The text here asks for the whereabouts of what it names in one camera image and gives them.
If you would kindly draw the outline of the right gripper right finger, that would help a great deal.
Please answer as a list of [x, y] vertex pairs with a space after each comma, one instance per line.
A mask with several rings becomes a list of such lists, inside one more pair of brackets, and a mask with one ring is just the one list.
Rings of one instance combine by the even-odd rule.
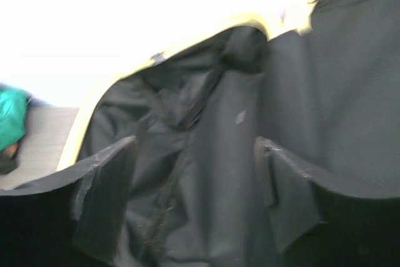
[[255, 170], [289, 266], [398, 266], [399, 188], [350, 179], [258, 137]]

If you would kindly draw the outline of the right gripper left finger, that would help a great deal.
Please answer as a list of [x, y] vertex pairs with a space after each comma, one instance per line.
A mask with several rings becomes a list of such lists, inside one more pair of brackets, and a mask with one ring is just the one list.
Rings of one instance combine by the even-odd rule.
[[135, 137], [1, 191], [2, 266], [112, 266], [136, 162]]

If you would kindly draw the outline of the yellow hard-shell suitcase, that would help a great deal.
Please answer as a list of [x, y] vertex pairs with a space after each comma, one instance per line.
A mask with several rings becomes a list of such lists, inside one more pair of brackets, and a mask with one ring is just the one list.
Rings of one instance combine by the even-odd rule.
[[79, 112], [62, 163], [127, 137], [136, 162], [113, 266], [289, 266], [256, 138], [399, 188], [399, 0], [317, 0], [305, 33], [239, 17], [118, 76]]

